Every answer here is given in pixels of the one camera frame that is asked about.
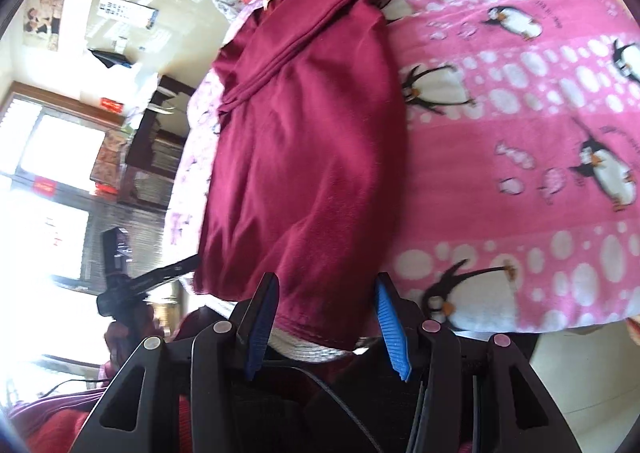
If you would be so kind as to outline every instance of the pink sheet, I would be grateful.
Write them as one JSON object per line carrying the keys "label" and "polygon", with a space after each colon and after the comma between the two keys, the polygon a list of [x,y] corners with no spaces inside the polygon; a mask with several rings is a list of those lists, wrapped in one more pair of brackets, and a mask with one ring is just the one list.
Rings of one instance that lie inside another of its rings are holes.
{"label": "pink sheet", "polygon": [[[401,294],[430,288],[434,318],[487,332],[640,313],[640,32],[623,7],[386,1],[410,134],[405,214],[387,259]],[[197,249],[218,87],[210,74],[190,104],[168,261]]]}

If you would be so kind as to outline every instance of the wire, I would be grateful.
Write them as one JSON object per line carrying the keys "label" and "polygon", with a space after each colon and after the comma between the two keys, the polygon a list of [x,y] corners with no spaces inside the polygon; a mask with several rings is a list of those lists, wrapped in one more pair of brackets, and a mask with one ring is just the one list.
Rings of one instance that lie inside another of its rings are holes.
{"label": "wire", "polygon": [[72,381],[82,381],[83,383],[106,383],[106,382],[108,382],[110,380],[111,379],[67,379],[66,381],[62,381],[61,383],[57,383],[53,388],[51,388],[49,391],[47,391],[47,393],[45,393],[43,396],[41,396],[41,399],[44,399],[45,397],[48,397],[54,391],[56,391],[60,386],[64,385],[65,383],[71,383]]}
{"label": "wire", "polygon": [[364,424],[356,417],[356,415],[352,412],[351,408],[347,406],[347,404],[338,396],[337,393],[333,389],[331,389],[322,379],[320,379],[317,375],[305,370],[304,368],[300,368],[289,361],[263,361],[262,365],[264,367],[271,368],[288,368],[291,370],[298,370],[299,372],[304,373],[308,378],[310,378],[313,382],[316,383],[320,388],[322,388],[329,397],[331,397],[337,404],[342,408],[342,410],[347,414],[347,416],[353,420],[354,424],[360,429],[361,432],[369,439],[371,445],[375,448],[378,453],[384,453],[380,444],[373,438],[373,435],[370,431],[364,426]]}
{"label": "wire", "polygon": [[406,453],[412,453],[415,450],[415,441],[418,436],[418,429],[420,428],[420,419],[422,418],[422,405],[424,404],[424,395],[426,393],[426,386],[423,382],[420,382],[420,391],[418,392],[418,402],[415,405],[414,423],[411,425],[411,433],[409,434],[409,440],[406,444]]}

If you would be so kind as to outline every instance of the penguin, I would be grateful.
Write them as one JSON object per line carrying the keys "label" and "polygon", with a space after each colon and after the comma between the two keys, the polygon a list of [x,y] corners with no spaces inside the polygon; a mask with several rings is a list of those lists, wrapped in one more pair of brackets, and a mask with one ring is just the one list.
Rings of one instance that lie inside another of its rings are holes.
{"label": "penguin", "polygon": [[402,82],[402,95],[406,104],[421,106],[438,115],[445,115],[445,112],[437,106],[475,106],[474,100],[468,97],[460,74],[452,65],[430,69],[423,64],[415,66]]}
{"label": "penguin", "polygon": [[601,191],[609,197],[615,212],[624,210],[636,201],[636,177],[631,167],[603,143],[597,141],[589,128],[578,118],[574,122],[587,135],[580,146],[580,165],[569,169],[583,178],[595,179]]}
{"label": "penguin", "polygon": [[636,43],[623,46],[616,39],[613,42],[613,64],[625,78],[640,84],[640,49]]}
{"label": "penguin", "polygon": [[380,2],[380,10],[385,16],[386,24],[391,24],[414,13],[407,0],[383,0]]}
{"label": "penguin", "polygon": [[500,25],[513,34],[522,36],[525,41],[531,41],[542,34],[542,25],[526,12],[512,6],[492,7],[487,11],[489,20],[487,25]]}
{"label": "penguin", "polygon": [[467,261],[455,263],[424,292],[420,304],[424,315],[456,331],[515,330],[516,268],[506,260],[502,267],[456,274]]}

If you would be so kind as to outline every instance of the red label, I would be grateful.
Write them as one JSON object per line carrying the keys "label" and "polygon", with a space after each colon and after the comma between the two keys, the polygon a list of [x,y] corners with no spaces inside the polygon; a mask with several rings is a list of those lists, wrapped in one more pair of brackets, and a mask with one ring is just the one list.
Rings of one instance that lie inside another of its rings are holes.
{"label": "red label", "polygon": [[33,181],[33,190],[40,195],[52,197],[56,194],[57,182],[44,177],[36,177]]}
{"label": "red label", "polygon": [[108,99],[107,97],[102,97],[100,99],[100,106],[103,107],[105,110],[119,114],[119,113],[122,113],[124,104],[122,104],[121,102],[118,102],[117,100]]}

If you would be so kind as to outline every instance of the folded garment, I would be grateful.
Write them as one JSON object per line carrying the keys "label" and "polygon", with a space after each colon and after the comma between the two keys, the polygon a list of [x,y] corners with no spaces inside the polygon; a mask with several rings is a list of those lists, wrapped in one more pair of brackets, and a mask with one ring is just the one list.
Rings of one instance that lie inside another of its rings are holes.
{"label": "folded garment", "polygon": [[393,236],[406,108],[377,0],[274,0],[214,62],[222,131],[194,288],[280,278],[276,326],[352,347]]}

